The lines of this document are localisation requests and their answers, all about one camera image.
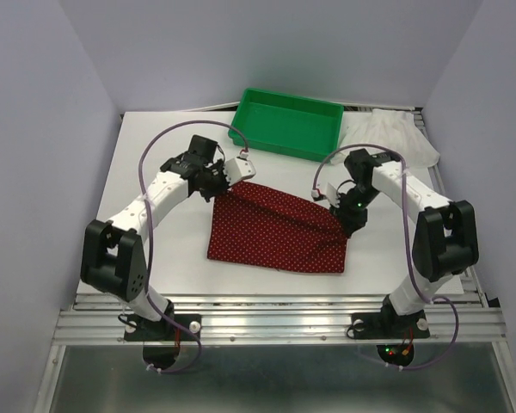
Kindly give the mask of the red polka dot skirt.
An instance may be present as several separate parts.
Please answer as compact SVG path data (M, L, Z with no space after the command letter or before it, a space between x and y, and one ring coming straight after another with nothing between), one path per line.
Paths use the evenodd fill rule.
M293 273L341 274L347 240L325 207L240 182L214 200L207 258Z

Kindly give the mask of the white skirt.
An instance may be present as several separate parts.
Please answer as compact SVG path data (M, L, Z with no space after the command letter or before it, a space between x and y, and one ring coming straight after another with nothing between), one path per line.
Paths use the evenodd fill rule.
M374 108L366 113L347 113L341 125L339 146L355 145L335 154L331 164L342 163L351 150L366 149L371 154L384 150L402 155L410 168L430 168L440 154L415 125L409 112Z

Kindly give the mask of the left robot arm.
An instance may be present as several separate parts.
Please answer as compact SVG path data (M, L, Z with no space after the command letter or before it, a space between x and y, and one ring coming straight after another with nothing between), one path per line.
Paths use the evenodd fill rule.
M218 149L216 141L194 135L188 149L167 160L141 195L85 229L81 281L128 305L156 339L168 337L175 320L168 313L170 301L150 286L151 253L144 245L151 243L152 231L193 193L210 200L255 174L246 154L215 160Z

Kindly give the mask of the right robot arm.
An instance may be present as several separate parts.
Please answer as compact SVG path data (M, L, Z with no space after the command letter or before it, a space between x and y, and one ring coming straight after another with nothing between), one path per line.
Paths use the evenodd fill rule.
M331 202L348 236L365 227L368 206L384 194L402 209L408 275L384 300L379 328L397 336L454 275L479 259L474 207L430 189L392 152L351 151L344 161L353 187Z

